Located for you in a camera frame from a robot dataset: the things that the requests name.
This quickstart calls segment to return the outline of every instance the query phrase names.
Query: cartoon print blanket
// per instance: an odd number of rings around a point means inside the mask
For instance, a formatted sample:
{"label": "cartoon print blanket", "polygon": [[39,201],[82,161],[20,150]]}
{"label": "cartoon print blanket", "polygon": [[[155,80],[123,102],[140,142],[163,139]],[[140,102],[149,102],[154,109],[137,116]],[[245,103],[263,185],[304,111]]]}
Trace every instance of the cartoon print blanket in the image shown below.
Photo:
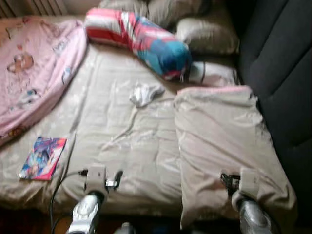
{"label": "cartoon print blanket", "polygon": [[0,20],[0,146],[55,106],[86,51],[78,20]]}

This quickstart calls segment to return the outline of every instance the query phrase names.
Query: wooden floor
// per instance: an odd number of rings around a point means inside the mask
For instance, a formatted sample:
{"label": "wooden floor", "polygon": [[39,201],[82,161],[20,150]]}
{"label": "wooden floor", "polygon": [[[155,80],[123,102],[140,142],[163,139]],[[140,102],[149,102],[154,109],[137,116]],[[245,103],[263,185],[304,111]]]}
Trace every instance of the wooden floor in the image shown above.
{"label": "wooden floor", "polygon": [[[113,234],[123,222],[130,222],[137,230],[137,234],[189,234],[186,230],[179,230],[178,218],[155,218],[133,216],[101,216],[97,234]],[[71,218],[62,220],[55,234],[65,234]],[[239,222],[217,220],[199,222],[197,230],[204,234],[240,234]],[[311,234],[312,229],[296,229],[294,234]],[[0,234],[50,234],[49,217],[36,210],[10,211],[0,208]]]}

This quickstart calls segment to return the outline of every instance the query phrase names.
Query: black cushion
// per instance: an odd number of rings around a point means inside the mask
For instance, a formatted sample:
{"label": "black cushion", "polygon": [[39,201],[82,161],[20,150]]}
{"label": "black cushion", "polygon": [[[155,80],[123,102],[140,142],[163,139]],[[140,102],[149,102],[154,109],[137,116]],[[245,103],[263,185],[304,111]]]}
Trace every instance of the black cushion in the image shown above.
{"label": "black cushion", "polygon": [[312,217],[312,1],[258,0],[241,39],[238,72],[259,97],[299,220]]}

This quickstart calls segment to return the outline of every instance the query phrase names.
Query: striped pillow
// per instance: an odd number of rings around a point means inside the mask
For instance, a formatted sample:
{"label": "striped pillow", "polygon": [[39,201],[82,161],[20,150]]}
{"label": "striped pillow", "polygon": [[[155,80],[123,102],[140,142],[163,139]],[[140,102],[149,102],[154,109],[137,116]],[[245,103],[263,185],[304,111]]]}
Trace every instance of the striped pillow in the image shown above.
{"label": "striped pillow", "polygon": [[93,8],[86,14],[88,37],[127,47],[165,80],[182,78],[191,65],[188,46],[133,12]]}

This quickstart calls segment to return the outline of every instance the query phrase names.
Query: black cable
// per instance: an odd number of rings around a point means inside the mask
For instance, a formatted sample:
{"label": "black cable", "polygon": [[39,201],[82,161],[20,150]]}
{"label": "black cable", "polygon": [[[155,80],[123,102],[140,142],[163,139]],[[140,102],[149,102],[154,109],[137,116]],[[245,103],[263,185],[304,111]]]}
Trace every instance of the black cable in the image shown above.
{"label": "black cable", "polygon": [[54,234],[55,228],[57,227],[58,223],[59,223],[62,219],[66,218],[66,217],[71,217],[71,216],[72,216],[71,213],[67,213],[67,214],[63,214],[62,216],[60,216],[59,218],[57,218],[56,221],[55,221],[55,223],[53,224],[53,226],[52,226],[52,228],[51,228],[51,234]]}
{"label": "black cable", "polygon": [[53,201],[54,201],[54,197],[60,187],[60,185],[62,184],[62,182],[70,177],[70,176],[73,176],[73,175],[81,175],[81,176],[86,176],[88,174],[88,170],[82,170],[82,171],[76,171],[76,172],[70,172],[66,175],[64,175],[64,177],[60,180],[60,182],[57,184],[53,194],[52,194],[52,197],[51,197],[51,200],[50,200],[50,209],[49,209],[49,213],[50,213],[50,222],[51,222],[51,231],[52,231],[52,228],[53,228]]}

